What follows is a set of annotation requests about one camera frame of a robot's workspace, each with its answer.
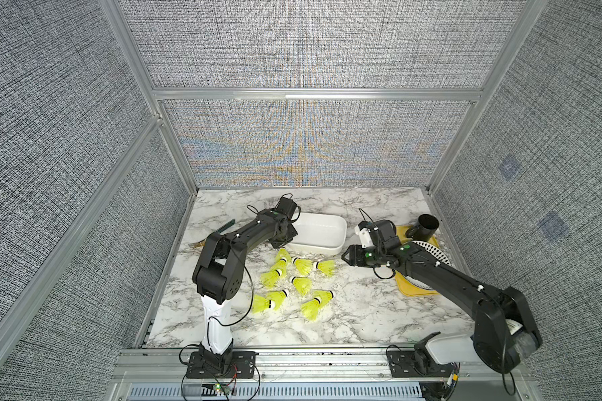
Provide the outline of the yellow shuttlecock three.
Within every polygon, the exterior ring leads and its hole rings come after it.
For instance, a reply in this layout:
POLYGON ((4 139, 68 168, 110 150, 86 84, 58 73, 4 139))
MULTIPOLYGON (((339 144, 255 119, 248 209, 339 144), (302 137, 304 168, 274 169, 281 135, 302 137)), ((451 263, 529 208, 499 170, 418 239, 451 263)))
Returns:
POLYGON ((285 248, 280 248, 276 254, 276 262, 284 261, 286 263, 291 262, 291 255, 285 248))

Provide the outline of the yellow shuttlecock one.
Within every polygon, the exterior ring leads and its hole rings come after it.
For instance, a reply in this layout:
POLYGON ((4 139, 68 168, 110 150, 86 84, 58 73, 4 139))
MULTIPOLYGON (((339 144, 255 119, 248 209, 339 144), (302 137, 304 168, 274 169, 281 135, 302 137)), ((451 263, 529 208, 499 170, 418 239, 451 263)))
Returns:
POLYGON ((318 270, 319 272, 321 272, 322 274, 326 275, 327 277, 334 276, 335 266, 336 266, 335 260, 326 260, 326 261, 314 263, 314 268, 316 270, 318 270))

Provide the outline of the white plastic storage box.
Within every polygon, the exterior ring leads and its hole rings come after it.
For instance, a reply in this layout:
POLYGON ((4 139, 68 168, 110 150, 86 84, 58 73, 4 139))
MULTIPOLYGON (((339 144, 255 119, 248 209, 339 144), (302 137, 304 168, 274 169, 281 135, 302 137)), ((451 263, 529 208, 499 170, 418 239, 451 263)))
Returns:
POLYGON ((347 234, 343 217, 302 212, 293 226, 298 234, 285 246, 289 251, 327 256, 341 253, 347 234))

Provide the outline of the yellow shuttlecock two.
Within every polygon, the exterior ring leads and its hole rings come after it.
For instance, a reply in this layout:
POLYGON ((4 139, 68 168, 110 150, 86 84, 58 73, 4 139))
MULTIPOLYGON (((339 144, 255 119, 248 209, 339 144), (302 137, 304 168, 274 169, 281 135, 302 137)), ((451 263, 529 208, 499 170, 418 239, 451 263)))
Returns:
POLYGON ((298 275, 301 277, 307 277, 314 267, 314 262, 309 259, 294 257, 292 259, 292 262, 294 264, 294 267, 296 268, 298 275))

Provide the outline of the yellow shuttlecock six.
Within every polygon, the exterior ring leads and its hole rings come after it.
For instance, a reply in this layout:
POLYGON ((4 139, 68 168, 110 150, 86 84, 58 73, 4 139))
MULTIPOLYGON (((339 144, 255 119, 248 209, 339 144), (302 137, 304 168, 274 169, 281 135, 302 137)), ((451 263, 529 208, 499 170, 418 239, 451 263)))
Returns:
POLYGON ((334 292, 317 290, 313 294, 313 299, 316 300, 321 307, 324 307, 334 299, 334 292))

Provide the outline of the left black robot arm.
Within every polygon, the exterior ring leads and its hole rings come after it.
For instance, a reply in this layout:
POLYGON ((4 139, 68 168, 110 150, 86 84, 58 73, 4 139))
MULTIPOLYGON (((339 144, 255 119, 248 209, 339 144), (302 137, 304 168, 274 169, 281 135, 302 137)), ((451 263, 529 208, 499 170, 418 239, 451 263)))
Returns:
POLYGON ((247 255, 264 242, 279 249, 297 236, 294 222, 300 208, 264 209, 245 226, 227 234, 212 233, 207 237, 192 274, 201 296, 206 321, 202 348, 216 358, 232 352, 230 301, 237 295, 247 272, 247 255))

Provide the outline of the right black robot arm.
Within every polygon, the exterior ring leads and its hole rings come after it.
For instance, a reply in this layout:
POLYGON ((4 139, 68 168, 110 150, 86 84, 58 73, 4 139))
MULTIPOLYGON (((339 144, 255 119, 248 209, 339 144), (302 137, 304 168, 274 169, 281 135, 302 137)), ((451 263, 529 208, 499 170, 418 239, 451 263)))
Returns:
POLYGON ((341 259, 352 267, 389 267, 422 282, 473 320, 471 333, 436 334, 426 340, 426 354, 437 364, 481 361, 499 374, 508 374, 541 348, 543 339, 525 295, 514 287, 500 289, 469 277, 428 247, 427 242, 390 249, 351 245, 341 259))

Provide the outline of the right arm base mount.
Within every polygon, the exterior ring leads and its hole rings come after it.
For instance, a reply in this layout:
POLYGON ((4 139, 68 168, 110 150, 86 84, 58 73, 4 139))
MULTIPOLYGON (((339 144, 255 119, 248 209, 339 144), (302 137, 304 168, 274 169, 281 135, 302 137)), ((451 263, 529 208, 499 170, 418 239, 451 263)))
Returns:
POLYGON ((458 372, 455 364, 437 364, 421 350, 386 349, 391 376, 396 379, 437 378, 443 379, 458 372))

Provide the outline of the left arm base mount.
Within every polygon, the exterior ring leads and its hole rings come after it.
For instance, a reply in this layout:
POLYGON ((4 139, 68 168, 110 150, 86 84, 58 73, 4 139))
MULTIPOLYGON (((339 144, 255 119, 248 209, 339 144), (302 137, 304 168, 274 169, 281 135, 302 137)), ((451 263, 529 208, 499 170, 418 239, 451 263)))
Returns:
POLYGON ((187 363, 187 379, 252 379, 257 354, 228 350, 214 354, 207 349, 192 352, 187 363))

